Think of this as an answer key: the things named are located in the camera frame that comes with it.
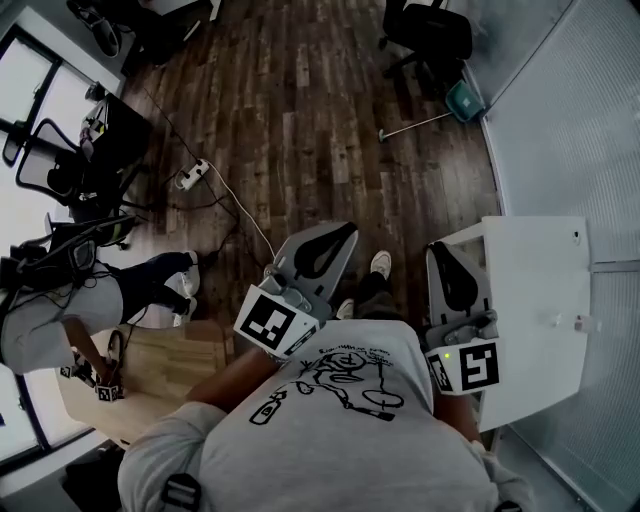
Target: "wooden table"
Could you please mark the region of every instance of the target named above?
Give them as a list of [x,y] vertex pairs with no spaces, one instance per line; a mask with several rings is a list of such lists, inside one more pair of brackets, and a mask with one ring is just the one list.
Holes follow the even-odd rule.
[[[126,340],[131,327],[120,326]],[[93,340],[106,354],[111,331]],[[136,327],[129,340],[121,375],[124,400],[100,402],[79,379],[57,374],[69,416],[103,432],[126,448],[159,418],[175,411],[198,382],[224,368],[233,358],[233,338],[213,321],[172,329]]]

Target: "white sneaker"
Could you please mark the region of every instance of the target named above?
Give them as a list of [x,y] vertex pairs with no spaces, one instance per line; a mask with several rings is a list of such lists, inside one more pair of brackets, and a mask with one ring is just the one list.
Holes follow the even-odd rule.
[[180,327],[182,324],[186,324],[191,321],[191,317],[193,316],[193,312],[198,307],[198,301],[193,297],[189,297],[189,309],[183,315],[175,315],[173,317],[173,326]]
[[200,270],[198,269],[198,255],[195,251],[187,252],[193,265],[182,273],[182,286],[187,297],[193,297],[200,289]]
[[371,260],[371,272],[379,272],[385,279],[391,274],[391,254],[388,251],[379,251]]
[[340,307],[338,308],[338,312],[336,313],[336,318],[338,320],[353,320],[353,308],[355,301],[353,299],[346,299]]

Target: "chair leg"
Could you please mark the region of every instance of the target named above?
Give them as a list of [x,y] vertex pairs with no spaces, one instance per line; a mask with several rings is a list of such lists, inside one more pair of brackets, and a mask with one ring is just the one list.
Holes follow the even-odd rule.
[[384,76],[385,78],[391,78],[398,71],[400,71],[403,66],[406,66],[411,62],[416,62],[419,58],[420,58],[419,55],[416,52],[414,52],[411,55],[393,64],[389,69],[387,69],[382,73],[382,76]]

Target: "mop handle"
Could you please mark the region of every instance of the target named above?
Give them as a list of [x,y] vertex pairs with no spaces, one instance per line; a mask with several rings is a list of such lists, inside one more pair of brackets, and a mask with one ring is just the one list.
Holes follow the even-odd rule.
[[401,128],[400,130],[396,130],[395,132],[391,132],[391,133],[388,133],[386,135],[383,135],[382,138],[383,139],[389,138],[392,135],[395,135],[396,133],[400,133],[400,132],[403,132],[405,130],[410,130],[411,128],[415,128],[416,126],[420,126],[421,124],[427,124],[427,123],[430,123],[431,121],[436,121],[438,119],[442,119],[443,117],[450,116],[451,114],[453,114],[453,112],[447,112],[446,114],[442,114],[442,115],[437,116],[437,117],[432,117],[431,119],[427,119],[426,121],[421,121],[419,123],[412,124],[411,126],[407,126],[406,128]]

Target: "small box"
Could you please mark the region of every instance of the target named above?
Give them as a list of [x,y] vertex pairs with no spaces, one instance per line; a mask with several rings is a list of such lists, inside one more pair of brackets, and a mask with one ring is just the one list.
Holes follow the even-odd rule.
[[115,402],[120,395],[119,386],[96,386],[98,400],[101,402]]

